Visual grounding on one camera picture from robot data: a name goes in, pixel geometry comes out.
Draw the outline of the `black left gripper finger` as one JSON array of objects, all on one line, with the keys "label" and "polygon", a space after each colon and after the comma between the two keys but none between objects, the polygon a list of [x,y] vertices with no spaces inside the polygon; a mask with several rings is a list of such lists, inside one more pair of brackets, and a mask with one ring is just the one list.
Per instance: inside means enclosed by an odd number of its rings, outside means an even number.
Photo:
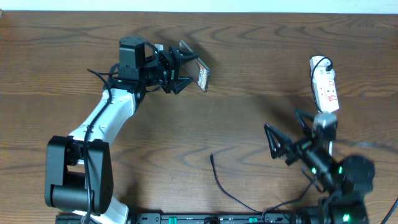
[{"label": "black left gripper finger", "polygon": [[193,82],[191,77],[179,77],[177,81],[174,82],[172,91],[174,94],[179,94],[185,87],[189,86]]},{"label": "black left gripper finger", "polygon": [[178,50],[178,59],[180,61],[180,65],[184,65],[191,60],[195,60],[198,58],[198,54],[189,50]]}]

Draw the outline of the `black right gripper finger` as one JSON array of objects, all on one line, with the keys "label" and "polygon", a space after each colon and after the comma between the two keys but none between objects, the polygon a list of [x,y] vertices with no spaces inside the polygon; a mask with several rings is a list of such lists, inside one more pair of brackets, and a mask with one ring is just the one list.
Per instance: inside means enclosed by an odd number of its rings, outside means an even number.
[{"label": "black right gripper finger", "polygon": [[268,123],[264,125],[264,130],[273,159],[282,158],[291,153],[293,142],[286,134]]},{"label": "black right gripper finger", "polygon": [[314,115],[309,114],[303,110],[295,110],[294,113],[304,135],[311,135],[312,128],[305,122],[305,120],[313,122],[315,119]]}]

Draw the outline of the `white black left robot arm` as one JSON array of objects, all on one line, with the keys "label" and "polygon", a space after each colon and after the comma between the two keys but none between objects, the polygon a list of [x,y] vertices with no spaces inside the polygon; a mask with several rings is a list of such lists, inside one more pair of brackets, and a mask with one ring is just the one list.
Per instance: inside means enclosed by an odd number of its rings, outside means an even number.
[{"label": "white black left robot arm", "polygon": [[95,109],[68,136],[53,136],[47,144],[46,205],[79,215],[80,223],[133,222],[129,207],[113,195],[110,147],[147,87],[180,93],[193,81],[180,77],[180,68],[197,58],[189,47],[165,50],[141,37],[120,39],[119,62],[108,73],[91,71],[104,84]]}]

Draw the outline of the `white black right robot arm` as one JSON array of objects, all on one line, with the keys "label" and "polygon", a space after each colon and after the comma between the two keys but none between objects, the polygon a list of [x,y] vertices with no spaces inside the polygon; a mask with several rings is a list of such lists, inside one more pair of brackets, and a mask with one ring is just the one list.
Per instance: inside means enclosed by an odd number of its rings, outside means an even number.
[{"label": "white black right robot arm", "polygon": [[284,159],[290,166],[297,161],[312,173],[310,185],[319,183],[321,192],[316,207],[284,213],[287,223],[368,223],[365,196],[373,191],[375,166],[368,158],[353,154],[336,161],[329,145],[336,140],[338,119],[333,113],[310,115],[296,110],[295,116],[303,138],[293,142],[277,128],[265,124],[264,130],[274,159]]}]

